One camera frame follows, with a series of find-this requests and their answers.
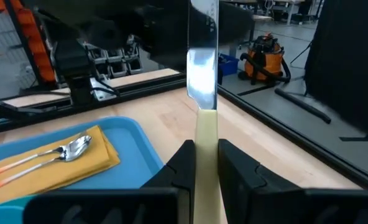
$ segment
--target metal spoon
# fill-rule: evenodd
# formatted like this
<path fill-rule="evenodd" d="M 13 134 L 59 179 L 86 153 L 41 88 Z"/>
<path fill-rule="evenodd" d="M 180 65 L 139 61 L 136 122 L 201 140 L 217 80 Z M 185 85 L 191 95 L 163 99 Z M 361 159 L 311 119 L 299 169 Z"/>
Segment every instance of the metal spoon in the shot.
<path fill-rule="evenodd" d="M 90 145 L 91 136 L 82 136 L 78 138 L 77 140 L 74 140 L 67 144 L 66 146 L 61 146 L 63 148 L 62 153 L 59 157 L 56 157 L 54 159 L 51 159 L 47 162 L 43 162 L 41 164 L 37 164 L 36 166 L 33 166 L 27 170 L 24 170 L 16 175 L 13 175 L 11 177 L 8 177 L 2 181 L 0 181 L 0 187 L 12 182 L 13 180 L 16 180 L 23 175 L 26 175 L 38 168 L 41 168 L 43 166 L 46 166 L 50 163 L 56 162 L 56 161 L 62 161 L 62 162 L 71 162 L 75 159 L 79 158 L 88 148 Z"/>
<path fill-rule="evenodd" d="M 79 134 L 79 138 L 82 137 L 82 136 L 86 136 L 87 135 L 87 132 L 86 131 L 83 131 L 82 133 Z M 75 142 L 76 140 L 68 143 L 66 146 L 60 146 L 56 149 L 52 149 L 52 150 L 49 150 L 49 151 L 46 151 L 46 152 L 41 152 L 41 153 L 38 153 L 38 154 L 35 154 L 35 155 L 32 155 L 32 156 L 29 156 L 25 159 L 21 159 L 20 161 L 17 161 L 17 162 L 14 162 L 12 164 L 8 164 L 4 167 L 0 167 L 0 174 L 3 173 L 4 171 L 7 171 L 9 169 L 12 169 L 18 165 L 21 165 L 21 164 L 24 164 L 28 161 L 31 161 L 32 159 L 35 159 L 35 158 L 38 158 L 40 156 L 45 156 L 45 155 L 49 155 L 49 154 L 53 154 L 53 153 L 58 153 L 58 154 L 61 154 L 63 153 L 70 144 L 72 144 L 73 142 Z"/>

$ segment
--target knife blade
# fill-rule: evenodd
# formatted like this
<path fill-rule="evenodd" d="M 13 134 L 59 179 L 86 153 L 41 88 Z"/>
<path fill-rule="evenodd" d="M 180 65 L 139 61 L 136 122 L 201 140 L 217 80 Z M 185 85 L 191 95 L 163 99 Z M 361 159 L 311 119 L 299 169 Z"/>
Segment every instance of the knife blade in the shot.
<path fill-rule="evenodd" d="M 194 224 L 220 223 L 218 179 L 218 0 L 191 0 L 188 8 L 187 92 L 196 120 Z"/>

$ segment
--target yellow napkin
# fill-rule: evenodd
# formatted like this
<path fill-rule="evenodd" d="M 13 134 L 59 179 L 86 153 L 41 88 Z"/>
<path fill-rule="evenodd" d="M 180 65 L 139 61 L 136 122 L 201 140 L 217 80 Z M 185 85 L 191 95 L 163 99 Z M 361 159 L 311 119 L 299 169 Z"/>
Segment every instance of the yellow napkin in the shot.
<path fill-rule="evenodd" d="M 117 152 L 98 126 L 88 129 L 87 134 L 92 137 L 92 140 L 89 148 L 80 158 L 71 162 L 54 162 L 32 171 L 17 180 L 13 180 L 0 188 L 0 203 L 17 197 L 64 187 L 120 163 Z M 36 153 L 45 152 L 50 149 L 55 149 L 58 146 L 66 145 L 77 137 L 78 134 L 67 139 L 3 159 L 0 161 L 0 167 L 19 161 Z M 3 172 L 0 174 L 0 180 L 58 156 L 58 154 L 51 154 L 33 159 L 23 165 Z"/>

